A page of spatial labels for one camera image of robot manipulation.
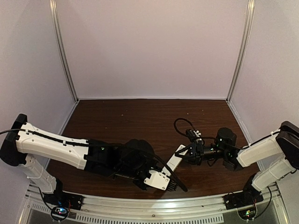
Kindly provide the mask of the white remote control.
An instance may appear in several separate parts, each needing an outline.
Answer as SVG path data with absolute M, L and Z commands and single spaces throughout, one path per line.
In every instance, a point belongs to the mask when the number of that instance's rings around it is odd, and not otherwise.
M 183 148 L 185 148 L 185 145 L 180 145 L 178 148 L 177 148 L 177 150 L 176 150 L 176 152 L 178 152 L 179 150 L 182 150 Z M 180 152 L 179 153 L 179 155 L 180 156 L 185 156 L 185 154 L 186 154 L 186 152 L 187 152 L 187 150 L 185 150 L 185 151 L 183 151 L 183 152 Z M 168 162 L 167 162 L 167 165 L 168 165 L 168 167 L 174 172 L 175 171 L 175 169 L 179 166 L 179 164 L 181 163 L 181 161 L 182 161 L 182 158 L 181 157 L 177 157 L 176 155 L 175 155 L 175 153 L 172 155 L 172 157 L 168 160 Z M 164 166 L 163 167 L 163 169 L 162 169 L 162 171 L 161 171 L 164 175 L 166 175 L 166 176 L 171 176 L 171 173 L 170 173 L 170 171 L 166 168 L 166 166 Z

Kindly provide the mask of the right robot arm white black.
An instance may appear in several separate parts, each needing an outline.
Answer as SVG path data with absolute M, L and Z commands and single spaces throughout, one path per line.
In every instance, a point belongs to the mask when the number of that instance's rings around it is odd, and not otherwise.
M 252 196 L 299 169 L 299 128 L 289 121 L 284 121 L 279 129 L 242 148 L 236 146 L 237 136 L 227 127 L 218 130 L 209 146 L 205 145 L 207 137 L 202 137 L 195 130 L 186 130 L 184 136 L 191 143 L 178 150 L 175 156 L 192 165 L 222 159 L 224 167 L 238 171 L 257 161 L 278 155 L 268 168 L 248 179 L 243 190 Z

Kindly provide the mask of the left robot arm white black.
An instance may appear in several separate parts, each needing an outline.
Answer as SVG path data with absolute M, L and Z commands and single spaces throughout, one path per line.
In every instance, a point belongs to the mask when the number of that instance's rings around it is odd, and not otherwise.
M 54 194 L 61 181 L 51 176 L 35 160 L 35 155 L 66 163 L 85 172 L 105 177 L 124 177 L 146 190 L 159 172 L 151 145 L 132 139 L 126 144 L 109 144 L 98 140 L 72 139 L 33 126 L 20 113 L 0 148 L 0 158 L 13 167 L 21 167 L 45 193 Z

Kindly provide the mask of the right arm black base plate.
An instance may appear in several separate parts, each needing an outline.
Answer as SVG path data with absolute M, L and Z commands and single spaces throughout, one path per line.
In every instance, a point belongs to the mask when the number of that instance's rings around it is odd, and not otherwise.
M 229 193 L 224 195 L 222 198 L 227 210 L 255 205 L 256 203 L 263 201 L 263 196 L 260 193 L 253 195 L 250 192 L 244 191 Z

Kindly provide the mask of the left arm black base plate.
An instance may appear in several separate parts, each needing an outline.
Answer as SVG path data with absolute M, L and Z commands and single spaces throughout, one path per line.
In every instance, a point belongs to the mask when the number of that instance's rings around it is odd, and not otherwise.
M 71 210 L 81 210 L 83 196 L 62 192 L 62 195 L 56 196 L 54 194 L 44 194 L 43 196 L 46 203 L 56 206 L 70 208 Z

